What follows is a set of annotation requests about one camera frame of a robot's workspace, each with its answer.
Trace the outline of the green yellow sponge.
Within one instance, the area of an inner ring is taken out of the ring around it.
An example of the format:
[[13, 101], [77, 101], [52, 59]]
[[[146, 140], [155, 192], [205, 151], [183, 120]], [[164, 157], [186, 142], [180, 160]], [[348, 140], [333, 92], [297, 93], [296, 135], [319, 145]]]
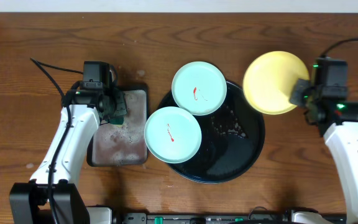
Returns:
[[108, 118], [106, 121], [109, 124], [113, 124], [113, 125], [123, 125], [124, 117], [123, 116], [118, 116], [118, 117]]

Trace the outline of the yellow plate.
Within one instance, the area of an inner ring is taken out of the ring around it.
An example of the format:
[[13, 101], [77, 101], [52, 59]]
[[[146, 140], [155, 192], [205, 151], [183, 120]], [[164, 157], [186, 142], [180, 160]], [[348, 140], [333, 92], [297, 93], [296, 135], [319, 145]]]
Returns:
[[296, 108], [290, 103], [290, 96], [299, 79], [310, 79], [300, 58], [284, 51], [267, 52], [249, 65], [242, 89], [248, 103], [258, 112], [284, 114]]

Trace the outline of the light blue plate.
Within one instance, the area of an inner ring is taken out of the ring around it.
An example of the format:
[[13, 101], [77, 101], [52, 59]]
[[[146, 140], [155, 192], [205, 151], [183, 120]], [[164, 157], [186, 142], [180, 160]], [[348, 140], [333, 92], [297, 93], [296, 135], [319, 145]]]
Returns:
[[196, 118], [174, 106], [160, 108], [146, 121], [145, 143], [161, 161], [178, 164], [191, 159], [201, 146], [202, 133]]
[[190, 62], [173, 77], [175, 103], [195, 116], [214, 113], [223, 104], [227, 83], [223, 73], [207, 62]]

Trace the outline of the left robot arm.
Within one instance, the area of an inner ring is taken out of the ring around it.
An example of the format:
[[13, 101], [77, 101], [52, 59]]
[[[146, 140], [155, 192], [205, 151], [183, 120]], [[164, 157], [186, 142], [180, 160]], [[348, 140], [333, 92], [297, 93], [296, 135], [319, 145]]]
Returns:
[[14, 223], [114, 223], [113, 210], [87, 207], [77, 189], [88, 146], [102, 120], [126, 113], [117, 88], [68, 90], [62, 98], [60, 123], [39, 168], [9, 194]]

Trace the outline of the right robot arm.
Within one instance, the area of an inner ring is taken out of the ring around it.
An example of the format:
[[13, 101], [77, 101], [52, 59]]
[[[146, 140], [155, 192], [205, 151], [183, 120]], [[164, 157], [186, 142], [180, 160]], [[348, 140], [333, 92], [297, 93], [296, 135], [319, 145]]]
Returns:
[[305, 108], [305, 119], [318, 128], [339, 175], [346, 222], [358, 223], [358, 102], [346, 100], [343, 86], [316, 85], [299, 79], [290, 103]]

